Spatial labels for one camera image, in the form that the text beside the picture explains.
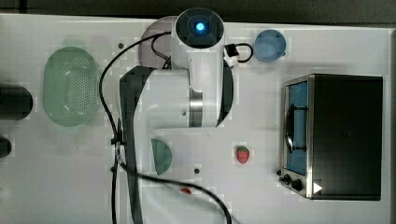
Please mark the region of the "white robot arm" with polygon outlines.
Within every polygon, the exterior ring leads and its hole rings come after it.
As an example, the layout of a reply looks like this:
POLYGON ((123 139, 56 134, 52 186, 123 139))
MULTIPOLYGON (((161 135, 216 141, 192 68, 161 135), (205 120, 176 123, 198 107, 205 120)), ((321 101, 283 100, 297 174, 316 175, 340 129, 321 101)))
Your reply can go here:
POLYGON ((183 11, 167 29, 170 65, 139 65, 119 84, 124 153, 133 224, 230 224, 225 204, 194 181, 193 148, 168 131, 203 131, 233 102, 221 17, 183 11))

